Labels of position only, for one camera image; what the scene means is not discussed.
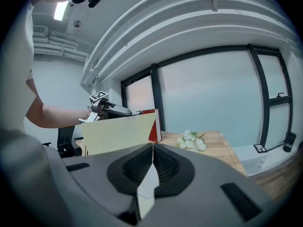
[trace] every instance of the white shirt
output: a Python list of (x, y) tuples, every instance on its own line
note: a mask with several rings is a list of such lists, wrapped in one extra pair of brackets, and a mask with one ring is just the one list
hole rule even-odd
[(0, 127), (24, 132), (24, 117), (35, 99), (26, 85), (34, 59), (33, 6), (19, 14), (0, 50)]

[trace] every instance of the white ceiling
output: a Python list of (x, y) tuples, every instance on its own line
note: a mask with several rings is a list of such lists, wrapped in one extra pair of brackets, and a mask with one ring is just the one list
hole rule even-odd
[[(62, 21), (54, 20), (56, 4), (40, 2), (33, 10), (34, 25), (48, 26), (50, 30), (67, 33), (87, 42), (97, 44), (110, 26), (128, 9), (141, 0), (102, 0), (96, 7), (90, 9), (88, 3), (72, 4), (67, 7)], [(75, 28), (73, 22), (81, 21), (81, 26)], [(79, 48), (91, 53), (93, 48)]]

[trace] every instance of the ceiling light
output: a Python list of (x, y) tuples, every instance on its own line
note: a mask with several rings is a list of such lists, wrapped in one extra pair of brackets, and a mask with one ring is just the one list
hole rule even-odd
[(55, 15), (54, 15), (54, 19), (60, 20), (60, 21), (62, 20), (67, 4), (68, 4), (68, 1), (58, 2), (56, 11), (55, 11)]

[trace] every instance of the black office chair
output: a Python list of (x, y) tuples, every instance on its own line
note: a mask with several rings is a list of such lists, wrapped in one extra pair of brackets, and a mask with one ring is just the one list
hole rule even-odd
[[(58, 141), (57, 148), (61, 158), (81, 156), (82, 149), (80, 147), (74, 148), (71, 144), (72, 134), (74, 132), (75, 126), (59, 128), (58, 129)], [(42, 145), (49, 146), (51, 142), (44, 143)]]

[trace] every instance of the person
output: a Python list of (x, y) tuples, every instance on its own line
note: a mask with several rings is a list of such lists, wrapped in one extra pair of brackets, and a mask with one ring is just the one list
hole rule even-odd
[[(0, 97), (7, 98), (5, 95), (9, 94), (10, 100), (2, 105), (1, 111), (6, 113), (1, 116), (0, 127), (8, 130), (24, 131), (24, 113), (32, 123), (42, 128), (76, 125), (80, 123), (78, 119), (85, 119), (89, 114), (88, 109), (69, 110), (46, 105), (38, 94), (32, 75), (34, 59), (32, 10), (39, 1), (57, 3), (67, 0), (31, 0), (28, 7), (20, 13), (1, 47)], [(18, 106), (20, 104), (28, 104), (25, 106), (28, 110), (23, 112), (21, 106)]]

